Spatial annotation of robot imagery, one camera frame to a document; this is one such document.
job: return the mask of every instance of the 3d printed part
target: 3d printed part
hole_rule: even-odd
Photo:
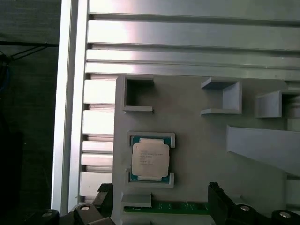
[[[162,181],[143,181],[138,180],[136,176],[132,175],[130,169],[125,171],[125,185],[133,188],[173,188],[174,187],[174,173],[169,173]]]
[[[257,96],[255,115],[258,118],[300,118],[300,90],[278,90]]]
[[[139,96],[143,90],[154,87],[153,77],[121,77],[123,79],[122,110],[125,112],[153,112],[152,106],[142,106]]]
[[[227,126],[227,151],[300,176],[300,132]]]
[[[222,91],[222,108],[204,109],[205,114],[241,114],[242,113],[242,85],[233,79],[211,77],[201,85],[202,89]]]
[[[123,207],[151,207],[151,195],[123,195],[121,204]]]

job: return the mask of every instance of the blue cable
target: blue cable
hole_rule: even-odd
[[[9,71],[8,71],[8,68],[6,69],[6,78],[5,78],[5,81],[2,85],[2,87],[0,88],[0,92],[3,91],[7,85],[8,85],[8,82],[9,82],[9,78],[10,78],[10,75],[9,75]]]

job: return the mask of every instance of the metal frame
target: metal frame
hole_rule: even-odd
[[[186,39],[184,39],[185,43],[181,42],[181,39],[174,39],[169,43],[167,38],[161,39],[162,34],[157,32],[164,32],[164,26],[160,26],[161,30],[157,29],[157,25],[162,25],[159,21],[163,21],[169,27],[175,28],[185,28],[190,23],[195,23],[193,27],[199,27],[197,23],[203,23],[205,25],[201,26],[207,27],[208,30],[211,30],[210,27],[215,27],[224,32],[226,29],[223,27],[245,25],[247,29],[253,27],[254,30],[261,30],[262,33],[259,35],[264,37],[264,43],[267,44],[274,38],[270,36],[269,40],[269,33],[266,34],[262,26],[274,32],[279,29],[283,34],[285,31],[299,34],[297,29],[299,29],[300,18],[297,9],[300,4],[297,0],[284,2],[284,5],[283,0],[276,0],[275,3],[267,0],[264,4],[274,3],[274,10],[270,11],[264,11],[265,7],[258,8],[256,4],[249,3],[247,0],[242,1],[248,3],[246,12],[243,11],[244,4],[235,5],[235,1],[226,3],[228,10],[224,10],[223,3],[219,0],[211,2],[187,0],[184,3],[181,0],[141,0],[138,3],[135,0],[62,0],[52,178],[51,207],[53,209],[64,215],[81,200],[79,193],[86,74],[88,74],[87,79],[90,79],[87,83],[118,75],[187,75],[300,81],[300,48],[297,42],[275,39],[281,44],[281,48],[278,49],[277,45],[272,43],[266,48],[257,39],[258,44],[254,46],[236,48],[237,45],[233,43],[234,48],[232,46],[224,48],[224,46],[215,46],[219,43],[218,37],[223,38],[222,35],[218,35],[214,39],[214,45],[211,46],[210,40],[204,39],[208,44],[203,46],[197,38],[194,41],[196,48],[193,48],[189,46]],[[90,30],[90,35],[97,38],[87,45],[89,13],[93,14],[90,18],[91,24],[102,24],[103,27]],[[125,40],[126,42],[112,43],[109,34],[113,35],[113,38],[120,39],[118,34],[114,34],[108,26],[112,21],[123,27],[125,33],[133,34],[132,31],[136,31],[137,35],[131,35],[129,40]],[[155,42],[140,32],[139,24],[146,24],[148,28],[155,31],[157,37]],[[87,88],[86,92],[101,88],[95,83],[91,86],[92,89]],[[85,102],[89,110],[103,103],[93,101],[97,99],[92,98],[91,101]],[[110,104],[113,109],[111,99],[107,101],[104,103]],[[108,142],[112,139],[111,134],[101,137],[101,140]],[[100,173],[111,170],[108,167],[98,168],[92,165],[86,165],[86,168],[89,168],[89,172]]]
[[[79,0],[77,42],[74,72],[74,94],[71,132],[71,155],[68,208],[71,210],[80,200],[80,160],[82,148],[83,91],[85,78],[85,54],[88,21],[88,0]]]
[[[78,0],[62,0],[53,146],[51,208],[68,213],[71,121]]]

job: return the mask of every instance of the gray bracket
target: gray bracket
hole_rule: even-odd
[[[201,88],[222,91],[222,108],[204,109],[201,110],[201,115],[242,113],[242,85],[240,81],[211,77],[201,84]]]
[[[285,81],[288,90],[300,90],[300,82],[297,81]]]
[[[152,106],[139,105],[139,96],[154,87],[153,77],[121,76],[122,83],[122,110],[125,112],[153,112]]]
[[[209,225],[211,222],[209,216],[124,212],[120,202],[123,194],[150,193],[159,201],[205,202],[207,185],[212,181],[222,184],[222,188],[230,197],[237,196],[234,202],[239,203],[242,200],[259,212],[270,213],[285,207],[284,171],[226,152],[227,124],[277,130],[285,128],[286,122],[282,118],[268,121],[254,117],[255,97],[259,93],[286,89],[284,81],[241,80],[243,114],[201,117],[199,114],[202,109],[222,106],[223,91],[201,89],[201,84],[208,77],[155,76],[153,92],[139,99],[140,105],[148,103],[153,106],[155,111],[153,115],[123,112],[121,108],[123,80],[120,78],[121,76],[116,82],[112,178],[114,184],[112,218],[116,224],[120,225],[121,220],[138,222],[139,219],[145,219],[160,225],[186,222],[191,225],[199,222]],[[135,184],[126,183],[126,179],[127,181],[129,179],[128,176],[125,177],[125,171],[127,169],[131,171],[132,163],[131,135],[144,136],[144,132],[149,132],[152,138],[161,136],[160,132],[176,134],[176,141],[173,142],[174,144],[176,142],[176,148],[170,149],[170,173],[174,173],[174,188],[155,188],[149,185],[147,185],[149,188],[134,187],[131,185]]]
[[[300,176],[300,132],[227,126],[227,151]]]
[[[122,208],[125,206],[150,208],[152,206],[151,195],[123,195],[121,205]]]
[[[175,148],[175,133],[159,133],[159,132],[140,132],[140,131],[128,131],[127,132],[127,146],[132,146],[132,137],[169,137],[171,139],[171,148]]]
[[[255,116],[257,118],[299,118],[300,90],[278,90],[257,96]]]
[[[125,171],[125,185],[136,188],[173,188],[174,173],[170,173],[169,183],[159,183],[151,181],[130,181],[130,169]]]

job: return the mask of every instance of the dark background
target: dark background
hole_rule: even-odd
[[[60,5],[59,0],[1,0],[0,41],[58,44]],[[28,48],[0,45],[6,55]],[[57,62],[58,48],[51,47],[9,65],[10,84],[0,92],[0,112],[12,132],[23,133],[22,178],[16,193],[20,203],[2,216],[0,224],[8,219],[19,224],[50,207]],[[13,151],[1,145],[0,150]],[[12,161],[2,172],[9,174],[14,166]],[[7,180],[1,183],[10,185]]]

